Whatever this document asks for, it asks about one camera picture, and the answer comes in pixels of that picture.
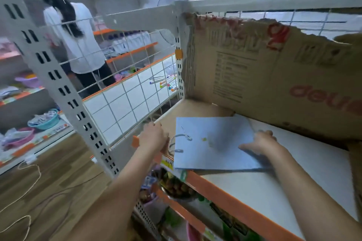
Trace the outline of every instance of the pink container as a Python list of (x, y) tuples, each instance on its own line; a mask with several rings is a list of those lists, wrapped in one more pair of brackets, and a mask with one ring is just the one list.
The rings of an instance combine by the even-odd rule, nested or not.
[(201, 233), (188, 222), (186, 223), (186, 233), (188, 241), (201, 241)]
[(16, 77), (15, 80), (21, 82), (24, 86), (28, 88), (38, 88), (42, 85), (37, 77), (33, 78)]
[(7, 144), (7, 147), (16, 148), (16, 147), (19, 147), (21, 145), (24, 145), (25, 143), (28, 143), (31, 139), (34, 138), (34, 131), (35, 131), (34, 128), (25, 127), (25, 128), (18, 129), (18, 131), (31, 131), (31, 134), (28, 135), (27, 137), (23, 138), (23, 139), (20, 139), (18, 141), (11, 142), (11, 143)]

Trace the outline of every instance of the white cable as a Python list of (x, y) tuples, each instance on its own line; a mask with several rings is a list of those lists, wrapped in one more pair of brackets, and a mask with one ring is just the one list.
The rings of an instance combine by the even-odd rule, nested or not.
[[(16, 199), (14, 202), (10, 203), (9, 205), (7, 205), (5, 208), (3, 208), (0, 213), (2, 213), (7, 207), (11, 206), (12, 204), (14, 204), (15, 202), (18, 202), (21, 198), (23, 198), (34, 186), (35, 184), (39, 181), (40, 177), (42, 176), (42, 173), (40, 172), (40, 168), (38, 165), (30, 165), (30, 166), (26, 166), (24, 168), (21, 168), (20, 169), (20, 165), (22, 164), (23, 162), (21, 162), (19, 165), (18, 165), (18, 170), (24, 170), (26, 168), (29, 168), (29, 167), (33, 167), (33, 166), (36, 166), (38, 168), (38, 172), (39, 172), (39, 177), (38, 179), (34, 182), (34, 184), (32, 184), (32, 186), (21, 196), (19, 197), (18, 199)], [(26, 231), (26, 235), (24, 237), (24, 239), (22, 241), (25, 241), (25, 239), (28, 237), (28, 234), (29, 234), (29, 231), (30, 231), (30, 225), (31, 225), (31, 216), (30, 215), (25, 215), (23, 217), (21, 217), (20, 219), (16, 220), (14, 223), (12, 223), (10, 226), (8, 226), (5, 230), (2, 230), (0, 231), (0, 233), (3, 233), (5, 231), (7, 231), (8, 229), (10, 229), (13, 225), (15, 225), (16, 223), (18, 223), (20, 220), (26, 218), (26, 217), (29, 217), (29, 225), (28, 225), (28, 230)]]

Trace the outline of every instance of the long black hair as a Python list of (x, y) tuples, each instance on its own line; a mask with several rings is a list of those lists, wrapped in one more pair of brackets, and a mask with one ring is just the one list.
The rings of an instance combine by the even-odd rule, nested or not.
[[(75, 10), (68, 0), (43, 0), (46, 4), (57, 8), (63, 16), (62, 22), (70, 22), (76, 19)], [(71, 36), (76, 38), (83, 37), (84, 33), (79, 29), (77, 23), (72, 22), (69, 24), (61, 25)]]

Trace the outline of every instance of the wooden floor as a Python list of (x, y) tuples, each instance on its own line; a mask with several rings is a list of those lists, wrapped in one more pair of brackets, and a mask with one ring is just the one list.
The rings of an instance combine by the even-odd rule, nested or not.
[[(40, 167), (40, 180), (24, 198), (0, 214), (0, 231), (22, 216), (31, 215), (27, 241), (64, 240), (111, 181), (90, 160), (91, 155), (78, 134), (40, 155), (34, 162)], [(85, 184), (64, 190), (93, 177)], [(0, 210), (24, 194), (37, 178), (35, 166), (24, 170), (15, 167), (0, 175)], [(18, 222), (11, 229), (0, 233), (0, 240), (23, 240), (28, 223), (28, 218)]]

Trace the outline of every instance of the deli logo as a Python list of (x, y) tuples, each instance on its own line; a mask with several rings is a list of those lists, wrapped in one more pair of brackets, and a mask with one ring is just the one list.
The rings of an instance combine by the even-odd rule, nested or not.
[(290, 88), (289, 93), (294, 97), (306, 97), (310, 102), (324, 102), (335, 110), (362, 116), (362, 100), (360, 99), (354, 100), (349, 96), (341, 96), (336, 92), (314, 89), (311, 85), (296, 85)]

